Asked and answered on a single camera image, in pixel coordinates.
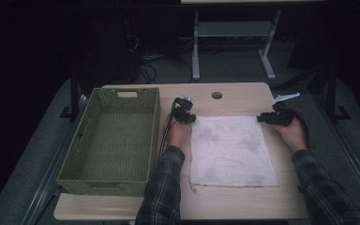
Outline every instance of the green wicker basket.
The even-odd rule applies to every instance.
[[[71,194],[142,196],[157,164],[159,118],[158,88],[95,89],[57,183]]]

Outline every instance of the hand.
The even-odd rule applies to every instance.
[[[308,150],[305,133],[298,119],[294,118],[286,127],[282,125],[271,125],[271,127],[281,134],[283,141],[289,145],[294,153],[299,150]]]
[[[165,132],[165,128],[169,123],[169,115],[166,117],[163,131]],[[176,121],[175,118],[172,119],[172,127],[169,129],[169,133],[167,136],[168,146],[173,145],[180,149],[185,149],[190,141],[191,137],[191,124],[182,124]]]

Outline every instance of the floor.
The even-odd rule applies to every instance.
[[[201,74],[198,82],[193,83],[238,83],[262,82],[276,86],[288,81],[303,70],[287,68],[294,42],[277,40],[271,49],[269,59],[276,72],[277,79],[269,81],[264,74],[263,65],[257,50],[264,40],[244,40],[242,45],[214,46],[210,52],[201,54]],[[188,83],[190,80],[191,54],[181,55],[181,60],[161,58],[147,65],[157,72],[155,79],[150,69],[149,78],[141,75],[134,83]],[[287,101],[288,105],[305,116],[310,130],[311,150],[333,176],[347,189],[360,207],[360,179],[355,167],[348,159],[345,148],[349,145],[360,161],[360,108],[353,98],[353,93],[341,81],[337,82],[337,106],[343,106],[350,120],[340,120],[333,124],[327,119],[321,106],[325,100],[325,90],[312,95],[308,91],[310,78],[280,91],[273,91],[273,96],[300,92],[301,97]],[[46,177],[54,181],[56,173],[49,172],[52,161],[59,149],[68,146],[68,137],[73,132],[74,124],[69,119],[60,118],[63,109],[70,106],[69,81],[65,82],[55,94],[43,119],[40,121],[31,141],[27,145],[13,174],[0,195],[0,224],[121,224],[122,221],[59,221],[53,216],[57,203],[58,186],[44,183]],[[341,138],[348,143],[340,142]],[[307,220],[288,221],[289,224],[307,225]],[[239,224],[263,224],[261,221],[239,222]]]

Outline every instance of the towel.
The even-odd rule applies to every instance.
[[[191,188],[278,187],[255,116],[197,117],[192,125]]]

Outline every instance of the plaid shirt sleeve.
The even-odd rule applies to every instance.
[[[180,172],[185,156],[169,146],[144,193],[136,224],[180,224]]]
[[[360,224],[360,209],[311,152],[297,151],[292,162],[312,224]]]

